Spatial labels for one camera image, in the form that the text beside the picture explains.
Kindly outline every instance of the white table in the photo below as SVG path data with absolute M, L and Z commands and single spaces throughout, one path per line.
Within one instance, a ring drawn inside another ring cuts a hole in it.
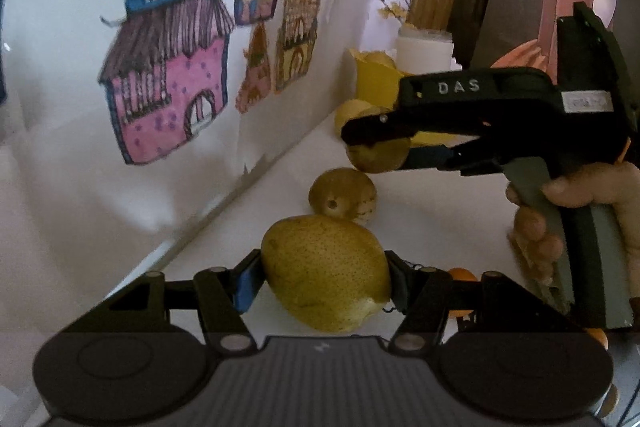
M 309 188 L 320 174 L 341 166 L 350 164 L 334 136 L 331 115 L 164 269 L 167 280 L 190 279 L 212 266 L 235 266 L 260 247 L 273 223 L 311 213 Z M 425 266 L 465 267 L 477 277 L 498 270 L 524 283 L 506 238 L 516 207 L 504 196 L 504 176 L 464 178 L 431 169 L 371 178 L 378 189 L 378 211 L 367 228 L 385 250 Z M 290 316 L 266 284 L 243 319 L 259 344 L 266 335 L 319 335 Z M 398 312 L 380 313 L 355 333 L 388 339 L 401 321 Z M 172 312 L 172 322 L 202 339 L 194 312 Z

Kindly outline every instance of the circular mount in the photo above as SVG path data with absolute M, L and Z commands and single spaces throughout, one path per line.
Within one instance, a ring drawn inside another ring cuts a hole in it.
M 585 333 L 458 333 L 440 350 L 440 370 L 468 404 L 525 422 L 583 415 L 613 378 L 609 354 Z
M 52 416 L 130 425 L 179 407 L 200 390 L 207 369 L 206 348 L 166 325 L 150 333 L 59 333 L 38 352 L 33 380 Z

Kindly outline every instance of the screw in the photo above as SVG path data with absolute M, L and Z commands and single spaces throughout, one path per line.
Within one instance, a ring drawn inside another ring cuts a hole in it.
M 394 340 L 394 344 L 396 344 L 398 349 L 402 349 L 402 351 L 420 351 L 426 342 L 420 335 L 403 333 Z
M 227 335 L 220 340 L 220 346 L 227 351 L 244 351 L 251 347 L 251 339 L 246 335 Z

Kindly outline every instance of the pink house drawing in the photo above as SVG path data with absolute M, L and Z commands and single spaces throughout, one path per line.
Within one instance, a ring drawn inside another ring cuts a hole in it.
M 222 0 L 126 0 L 126 11 L 99 82 L 125 163 L 144 165 L 226 106 L 234 22 Z

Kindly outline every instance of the orange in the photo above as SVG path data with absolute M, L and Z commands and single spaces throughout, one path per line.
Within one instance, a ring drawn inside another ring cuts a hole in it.
M 609 339 L 607 338 L 605 332 L 600 328 L 586 328 L 584 331 L 586 333 L 589 333 L 594 339 L 601 343 L 605 349 L 609 349 Z
M 454 281 L 478 282 L 478 277 L 464 268 L 452 268 L 451 270 L 449 270 L 449 274 L 453 277 Z M 452 310 L 449 312 L 449 318 L 458 319 L 466 317 L 472 311 L 473 310 Z

